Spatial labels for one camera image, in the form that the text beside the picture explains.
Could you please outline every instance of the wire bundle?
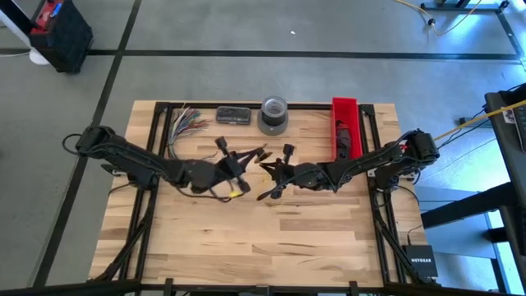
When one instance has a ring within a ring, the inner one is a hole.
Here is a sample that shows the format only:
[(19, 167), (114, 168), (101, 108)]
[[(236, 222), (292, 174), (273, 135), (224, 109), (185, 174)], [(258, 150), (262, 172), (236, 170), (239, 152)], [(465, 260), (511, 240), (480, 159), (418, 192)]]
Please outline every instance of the wire bundle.
[(173, 148), (175, 140), (185, 136), (191, 136), (198, 131), (205, 131), (208, 127), (208, 121), (199, 120), (201, 112), (197, 109), (179, 109), (177, 117), (173, 120), (170, 133), (168, 135), (168, 156), (177, 158)]

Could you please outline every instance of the butcher block tabletop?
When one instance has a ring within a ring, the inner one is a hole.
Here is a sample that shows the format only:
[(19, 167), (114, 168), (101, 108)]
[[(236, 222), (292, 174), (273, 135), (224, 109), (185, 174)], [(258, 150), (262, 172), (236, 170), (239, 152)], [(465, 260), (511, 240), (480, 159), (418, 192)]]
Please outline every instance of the butcher block tabletop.
[[(146, 147), (155, 103), (134, 103), (125, 135), (131, 143)], [(399, 138), (395, 105), (374, 106), (381, 144)], [(200, 111), (210, 126), (176, 141), (175, 151), (181, 159), (219, 160), (222, 155), (215, 155), (215, 138), (224, 136), (230, 151), (266, 144), (265, 150), (274, 152), (268, 161), (283, 158), (284, 144), (296, 147), (290, 164), (332, 160), (329, 110), (289, 110), (288, 129), (280, 136), (259, 131), (257, 110), (252, 110), (250, 126), (218, 124), (215, 109)], [(153, 151), (159, 149), (163, 121), (164, 116)], [(373, 150), (368, 125), (366, 131)], [(289, 185), (282, 198), (263, 201), (256, 201), (256, 197), (275, 186), (270, 175), (250, 163), (243, 177), (251, 191), (229, 203), (185, 197), (160, 182), (143, 283), (163, 284), (166, 278), (173, 278), (174, 284), (341, 287), (357, 281), (360, 287), (383, 286), (366, 174), (355, 176), (337, 193)], [(126, 177), (116, 177), (113, 187), (126, 183)], [(413, 190), (410, 182), (401, 184)], [(228, 195), (228, 184), (220, 184), (217, 192)], [(102, 273), (126, 242), (135, 196), (136, 188), (124, 187), (108, 197), (90, 278)], [(407, 232), (422, 224), (418, 204), (402, 190), (393, 192), (392, 203), (399, 241), (405, 244)], [(426, 243), (422, 228), (411, 232), (411, 240)], [(131, 255), (130, 278), (135, 274), (139, 244)], [(393, 253), (385, 245), (391, 279), (395, 280)]]

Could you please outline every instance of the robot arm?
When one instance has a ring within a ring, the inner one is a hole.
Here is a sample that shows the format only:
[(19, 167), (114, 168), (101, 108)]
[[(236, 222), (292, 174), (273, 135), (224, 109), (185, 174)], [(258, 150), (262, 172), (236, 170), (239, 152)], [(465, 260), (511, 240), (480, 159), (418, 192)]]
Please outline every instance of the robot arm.
[(420, 130), (405, 133), (397, 141), (386, 144), (355, 160), (337, 160), (324, 163), (288, 164), (293, 146), (284, 147), (285, 161), (264, 163), (265, 169), (277, 186), (258, 196), (262, 200), (269, 195), (279, 198), (287, 184), (311, 190), (332, 190), (337, 192), (357, 174), (376, 169), (376, 187), (387, 190), (399, 181), (399, 176), (413, 173), (433, 164), (439, 157), (435, 142), (428, 133)]
[(143, 188), (149, 188), (152, 178), (159, 175), (176, 188), (191, 184), (194, 193), (210, 190), (214, 194), (213, 186), (232, 179), (237, 180), (242, 193), (249, 192), (250, 186), (242, 178), (245, 168), (254, 157), (263, 160), (270, 154), (262, 147), (244, 153), (228, 152), (223, 137), (215, 143), (224, 155), (217, 164), (205, 160), (167, 160), (126, 141), (110, 127), (93, 126), (86, 128), (75, 148), (80, 156), (107, 160)]

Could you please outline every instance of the yellow cable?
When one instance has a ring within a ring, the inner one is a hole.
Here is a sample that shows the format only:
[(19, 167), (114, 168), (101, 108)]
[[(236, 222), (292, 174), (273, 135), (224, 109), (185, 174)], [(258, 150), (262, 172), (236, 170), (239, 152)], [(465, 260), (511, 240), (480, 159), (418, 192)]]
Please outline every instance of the yellow cable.
[[(403, 0), (395, 0), (396, 2), (400, 3), (400, 4), (404, 4), (405, 6), (408, 6), (408, 7), (411, 7), (411, 8), (414, 8), (420, 12), (422, 12), (423, 14), (425, 14), (427, 17), (429, 17), (429, 19), (434, 19), (434, 17), (432, 15), (430, 15), (428, 12), (426, 12), (424, 9), (422, 9), (421, 7), (418, 7), (414, 4), (411, 4), (411, 3), (407, 3)], [(442, 36), (442, 35), (446, 35), (448, 33), (450, 33), (454, 28), (456, 28), (458, 25), (460, 25), (468, 16), (470, 16), (472, 13), (475, 12), (475, 10), (477, 9), (478, 5), (480, 5), (480, 3), (482, 2), (482, 0), (478, 0), (477, 4), (471, 9), (471, 11), (468, 12), (468, 14), (462, 18), (462, 20), (460, 20), (458, 23), (456, 23), (454, 26), (452, 26), (451, 28), (449, 28), (447, 31), (445, 32), (438, 32), (435, 28), (435, 24), (431, 24), (431, 27), (433, 28), (433, 31), (435, 32), (435, 34), (439, 35), (439, 36)]]
[(504, 111), (508, 111), (508, 110), (510, 110), (510, 109), (515, 109), (515, 108), (520, 107), (520, 106), (525, 105), (525, 104), (526, 104), (526, 100), (523, 100), (523, 101), (520, 101), (520, 102), (518, 102), (518, 103), (512, 104), (512, 105), (510, 105), (510, 106), (508, 106), (508, 107), (504, 107), (504, 108), (502, 108), (502, 109), (498, 109), (498, 110), (496, 110), (496, 111), (493, 111), (493, 112), (490, 112), (490, 113), (484, 114), (484, 115), (479, 116), (479, 117), (477, 117), (477, 118), (473, 118), (472, 120), (470, 120), (470, 121), (468, 121), (468, 122), (466, 122), (466, 123), (464, 123), (464, 124), (461, 124), (461, 125), (455, 127), (454, 129), (450, 130), (449, 132), (446, 132), (446, 133), (443, 133), (443, 134), (439, 135), (438, 137), (436, 137), (436, 138), (433, 139), (433, 140), (438, 141), (438, 140), (440, 140), (441, 138), (443, 138), (444, 136), (448, 136), (448, 135), (450, 135), (451, 133), (453, 133), (453, 132), (455, 132), (455, 131), (458, 131), (458, 130), (461, 129), (461, 128), (467, 127), (468, 125), (470, 125), (470, 124), (472, 124), (472, 123), (476, 123), (477, 121), (480, 121), (480, 120), (482, 120), (482, 119), (484, 119), (484, 118), (489, 118), (489, 117), (491, 117), (491, 116), (493, 116), (493, 115), (497, 115), (497, 114), (503, 113)]

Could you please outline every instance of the wooden table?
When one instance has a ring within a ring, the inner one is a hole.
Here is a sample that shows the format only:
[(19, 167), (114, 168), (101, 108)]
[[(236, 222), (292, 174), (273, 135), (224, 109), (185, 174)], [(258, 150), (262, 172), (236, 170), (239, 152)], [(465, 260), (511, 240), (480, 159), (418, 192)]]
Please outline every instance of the wooden table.
[[(154, 106), (154, 101), (135, 102), (126, 132), (130, 142), (145, 147)], [(401, 133), (395, 105), (375, 104), (375, 110), (382, 145), (397, 139)], [(210, 128), (176, 142), (181, 158), (213, 155), (217, 151), (214, 139), (225, 136), (230, 150), (267, 143), (265, 149), (274, 152), (271, 159), (283, 157), (283, 145), (292, 144), (296, 150), (291, 164), (331, 160), (330, 111), (290, 110), (288, 129), (280, 136), (263, 135), (256, 120), (248, 127), (220, 125), (214, 121), (214, 109), (201, 112), (212, 121)], [(161, 182), (143, 283), (162, 284), (165, 278), (173, 278), (174, 284), (341, 287), (356, 280), (360, 287), (383, 286), (365, 174), (337, 193), (288, 186), (277, 201), (256, 201), (257, 195), (275, 186), (257, 164), (249, 164), (243, 177), (251, 184), (251, 192), (227, 204), (184, 197)], [(126, 182), (126, 178), (115, 178), (113, 187)], [(404, 185), (413, 189), (409, 182)], [(218, 192), (226, 194), (228, 186), (220, 186)], [(90, 278), (100, 274), (124, 245), (135, 193), (135, 188), (125, 187), (108, 198)], [(422, 223), (420, 211), (405, 191), (393, 192), (392, 202), (400, 244), (404, 244), (408, 230)], [(412, 231), (411, 239), (426, 243), (422, 228)], [(392, 251), (386, 249), (395, 280)], [(132, 271), (136, 254), (131, 258)]]

